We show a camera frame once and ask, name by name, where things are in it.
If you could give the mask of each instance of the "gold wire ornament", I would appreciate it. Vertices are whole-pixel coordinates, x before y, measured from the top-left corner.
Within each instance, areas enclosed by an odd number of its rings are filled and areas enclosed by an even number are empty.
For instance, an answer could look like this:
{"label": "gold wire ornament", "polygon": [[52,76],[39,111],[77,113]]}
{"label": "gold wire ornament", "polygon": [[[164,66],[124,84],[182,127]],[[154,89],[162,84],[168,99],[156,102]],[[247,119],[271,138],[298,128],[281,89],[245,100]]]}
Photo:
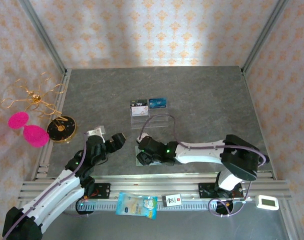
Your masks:
{"label": "gold wire ornament", "polygon": [[37,90],[29,90],[27,87],[27,80],[20,78],[17,79],[13,87],[18,89],[23,89],[26,91],[26,98],[16,99],[8,97],[1,101],[0,107],[2,109],[9,109],[17,102],[26,102],[28,106],[25,108],[25,112],[31,110],[33,112],[40,113],[39,118],[52,119],[53,116],[57,116],[54,120],[51,121],[47,127],[47,133],[50,136],[50,139],[55,142],[67,142],[72,138],[76,132],[76,123],[75,120],[68,116],[61,116],[62,113],[57,110],[55,104],[48,103],[44,101],[44,97],[49,93],[63,94],[67,87],[65,84],[57,84],[53,89],[43,93],[41,87],[43,84],[48,82],[51,79],[51,75],[47,72],[44,72],[40,75],[40,85]]}

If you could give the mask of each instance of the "blue packaging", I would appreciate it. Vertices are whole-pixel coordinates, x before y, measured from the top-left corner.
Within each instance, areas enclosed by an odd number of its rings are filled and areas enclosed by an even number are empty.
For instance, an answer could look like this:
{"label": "blue packaging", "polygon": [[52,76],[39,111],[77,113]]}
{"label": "blue packaging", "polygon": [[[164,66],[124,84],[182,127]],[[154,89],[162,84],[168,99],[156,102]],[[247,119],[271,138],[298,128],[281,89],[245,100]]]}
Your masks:
{"label": "blue packaging", "polygon": [[149,99],[150,109],[166,108],[166,98],[151,98]]}
{"label": "blue packaging", "polygon": [[145,216],[156,218],[157,197],[137,196],[120,192],[116,206],[117,215]]}

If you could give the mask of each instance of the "snack bag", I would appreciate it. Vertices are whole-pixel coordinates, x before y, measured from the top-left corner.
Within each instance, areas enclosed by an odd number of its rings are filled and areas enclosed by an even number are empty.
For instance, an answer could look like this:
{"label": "snack bag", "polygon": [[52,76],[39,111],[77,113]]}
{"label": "snack bag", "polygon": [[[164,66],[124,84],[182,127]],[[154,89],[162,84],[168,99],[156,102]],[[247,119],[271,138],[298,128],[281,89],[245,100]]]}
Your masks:
{"label": "snack bag", "polygon": [[145,216],[149,219],[156,218],[157,197],[137,196],[120,192],[118,197],[116,214]]}

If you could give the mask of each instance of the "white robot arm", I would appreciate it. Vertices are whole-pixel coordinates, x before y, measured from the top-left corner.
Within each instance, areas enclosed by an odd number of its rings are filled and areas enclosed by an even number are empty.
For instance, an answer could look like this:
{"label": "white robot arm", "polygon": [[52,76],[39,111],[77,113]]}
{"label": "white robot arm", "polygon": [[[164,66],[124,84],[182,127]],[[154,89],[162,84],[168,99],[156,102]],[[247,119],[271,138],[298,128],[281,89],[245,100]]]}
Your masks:
{"label": "white robot arm", "polygon": [[136,157],[142,165],[152,162],[169,166],[194,162],[223,164],[226,169],[219,173],[217,186],[225,191],[232,191],[242,180],[255,180],[257,167],[263,162],[255,146],[231,134],[215,142],[172,141],[165,145],[143,133],[137,143],[141,152]]}
{"label": "white robot arm", "polygon": [[101,128],[88,132],[84,151],[78,151],[65,169],[38,197],[21,209],[6,214],[3,237],[8,240],[40,240],[49,225],[73,202],[94,191],[90,177],[97,163],[119,150],[125,143],[122,133],[105,141]]}

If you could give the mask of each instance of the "black round pendant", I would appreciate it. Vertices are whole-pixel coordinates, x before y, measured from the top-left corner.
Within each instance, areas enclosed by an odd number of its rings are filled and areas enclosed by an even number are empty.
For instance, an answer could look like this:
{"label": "black round pendant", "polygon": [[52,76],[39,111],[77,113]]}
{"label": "black round pendant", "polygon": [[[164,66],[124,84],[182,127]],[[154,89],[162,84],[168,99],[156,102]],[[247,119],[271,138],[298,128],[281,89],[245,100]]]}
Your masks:
{"label": "black round pendant", "polygon": [[70,116],[59,116],[48,125],[47,133],[54,142],[68,142],[76,133],[75,120]]}

